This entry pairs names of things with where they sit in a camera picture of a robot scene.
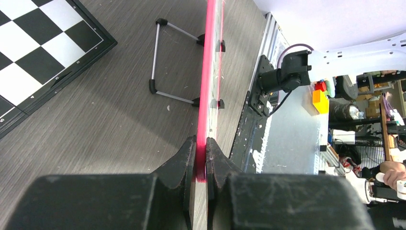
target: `white square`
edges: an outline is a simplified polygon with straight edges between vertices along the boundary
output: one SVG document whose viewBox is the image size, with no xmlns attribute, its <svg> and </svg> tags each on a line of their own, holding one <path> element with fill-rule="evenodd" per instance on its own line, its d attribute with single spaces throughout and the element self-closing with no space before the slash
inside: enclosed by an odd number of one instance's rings
<svg viewBox="0 0 406 230">
<path fill-rule="evenodd" d="M 15 106 L 41 87 L 41 83 L 15 63 L 0 70 L 0 95 Z"/>
<path fill-rule="evenodd" d="M 59 63 L 65 68 L 75 63 L 79 58 L 85 55 L 85 52 L 66 35 L 61 33 L 60 35 L 49 40 L 42 45 L 51 56 L 53 56 Z"/>
<path fill-rule="evenodd" d="M 53 0 L 40 9 L 63 31 L 83 20 L 65 0 Z"/>
<path fill-rule="evenodd" d="M 31 0 L 0 0 L 0 11 L 11 20 L 31 12 L 38 7 Z"/>
<path fill-rule="evenodd" d="M 0 26 L 0 52 L 12 61 L 17 61 L 39 44 L 14 22 Z"/>
</svg>

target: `yellow block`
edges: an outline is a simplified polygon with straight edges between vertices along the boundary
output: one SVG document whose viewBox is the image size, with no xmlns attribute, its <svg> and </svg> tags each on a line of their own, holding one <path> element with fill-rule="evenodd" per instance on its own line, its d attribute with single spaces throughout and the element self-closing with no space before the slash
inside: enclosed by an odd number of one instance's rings
<svg viewBox="0 0 406 230">
<path fill-rule="evenodd" d="M 313 105 L 320 114 L 328 113 L 328 98 L 321 90 L 313 91 Z"/>
</svg>

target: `folding stand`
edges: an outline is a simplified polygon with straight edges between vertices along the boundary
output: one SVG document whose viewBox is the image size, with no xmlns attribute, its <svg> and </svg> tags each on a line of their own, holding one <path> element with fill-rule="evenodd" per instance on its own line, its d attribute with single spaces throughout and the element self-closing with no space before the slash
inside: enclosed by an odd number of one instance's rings
<svg viewBox="0 0 406 230">
<path fill-rule="evenodd" d="M 157 36 L 155 37 L 154 61 L 152 63 L 152 76 L 151 76 L 151 79 L 149 80 L 149 91 L 152 94 L 159 94 L 159 95 L 169 97 L 169 98 L 172 98 L 172 99 L 175 99 L 175 100 L 190 103 L 190 104 L 192 104 L 193 107 L 199 107 L 200 97 L 195 98 L 193 100 L 188 100 L 188 99 L 184 99 L 184 98 L 181 98 L 181 97 L 178 97 L 178 96 L 174 96 L 174 95 L 171 95 L 171 94 L 168 94 L 168 93 L 165 93 L 165 92 L 158 91 L 156 89 L 156 87 L 155 87 L 155 67 L 156 67 L 156 63 L 157 63 L 157 49 L 158 49 L 158 40 L 159 40 L 159 30 L 160 30 L 160 28 L 162 26 L 168 25 L 168 26 L 174 28 L 175 30 L 181 32 L 182 34 L 187 35 L 188 37 L 191 37 L 192 39 L 196 40 L 196 43 L 201 45 L 201 46 L 204 46 L 205 34 L 202 34 L 202 35 L 200 35 L 198 37 L 195 37 L 192 34 L 180 29 L 179 27 L 169 23 L 166 19 L 163 19 L 163 18 L 158 18 L 155 21 L 155 24 L 157 25 Z M 221 51 L 225 52 L 226 46 L 225 46 L 224 40 L 221 42 L 220 47 L 221 47 Z M 219 106 L 219 108 L 224 108 L 223 100 L 220 100 L 218 102 L 218 106 Z"/>
</svg>

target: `person's hand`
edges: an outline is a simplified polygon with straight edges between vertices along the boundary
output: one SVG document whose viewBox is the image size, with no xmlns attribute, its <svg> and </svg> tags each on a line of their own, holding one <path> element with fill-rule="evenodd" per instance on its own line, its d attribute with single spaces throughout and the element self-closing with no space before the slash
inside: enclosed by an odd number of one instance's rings
<svg viewBox="0 0 406 230">
<path fill-rule="evenodd" d="M 397 190 L 397 181 L 406 180 L 406 172 L 390 169 L 383 176 L 385 185 Z"/>
</svg>

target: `black and white checkered board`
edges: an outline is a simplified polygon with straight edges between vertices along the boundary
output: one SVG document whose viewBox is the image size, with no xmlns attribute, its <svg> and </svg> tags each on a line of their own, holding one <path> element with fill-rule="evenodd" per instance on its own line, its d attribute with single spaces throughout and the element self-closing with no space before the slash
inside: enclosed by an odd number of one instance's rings
<svg viewBox="0 0 406 230">
<path fill-rule="evenodd" d="M 115 45 L 77 0 L 0 0 L 0 128 Z"/>
</svg>

